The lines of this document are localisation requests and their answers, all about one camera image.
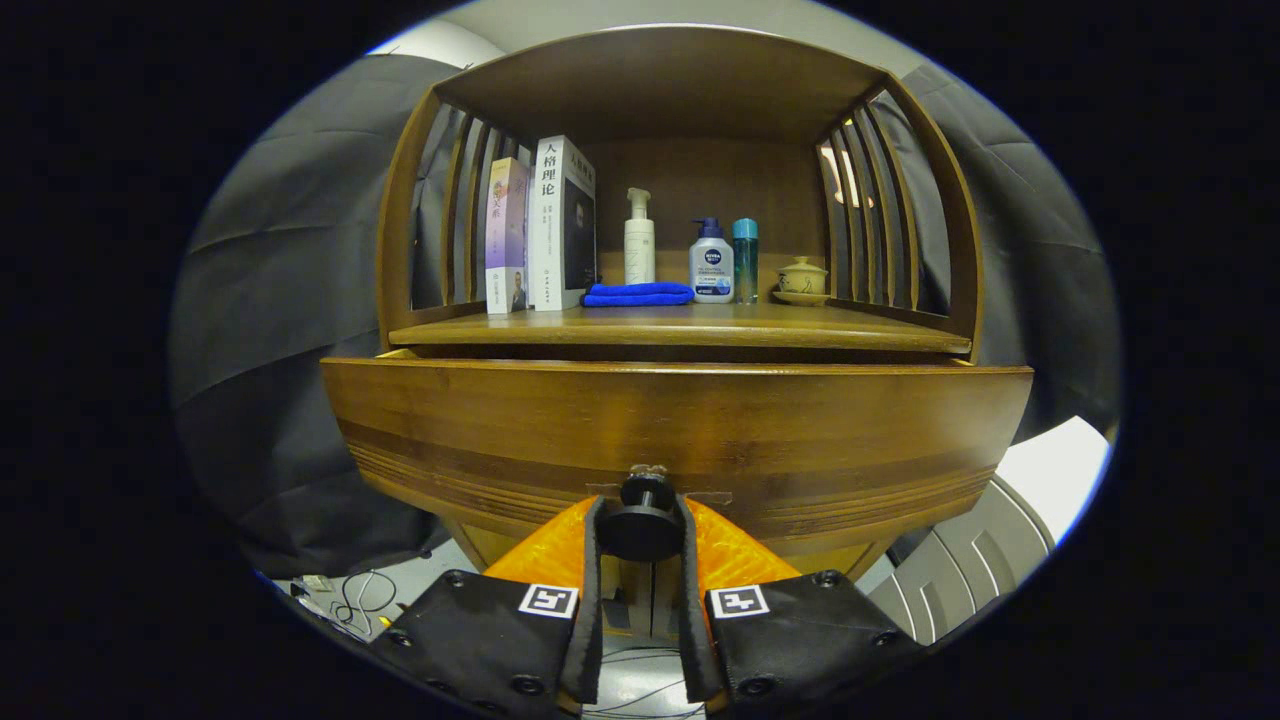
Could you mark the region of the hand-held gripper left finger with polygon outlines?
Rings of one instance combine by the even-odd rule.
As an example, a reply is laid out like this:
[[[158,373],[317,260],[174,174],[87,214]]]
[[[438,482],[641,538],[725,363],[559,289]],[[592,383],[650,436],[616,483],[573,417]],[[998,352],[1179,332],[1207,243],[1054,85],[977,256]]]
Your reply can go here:
[[[483,573],[442,573],[371,643],[398,676],[483,716],[577,716],[603,657],[605,501],[581,500]]]

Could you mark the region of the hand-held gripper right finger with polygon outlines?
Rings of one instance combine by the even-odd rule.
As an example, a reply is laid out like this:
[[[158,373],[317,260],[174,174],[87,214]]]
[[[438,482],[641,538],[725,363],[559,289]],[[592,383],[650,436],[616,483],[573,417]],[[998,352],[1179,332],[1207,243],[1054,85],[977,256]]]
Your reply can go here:
[[[709,714],[819,714],[925,656],[835,569],[803,574],[705,503],[678,497],[678,641]]]

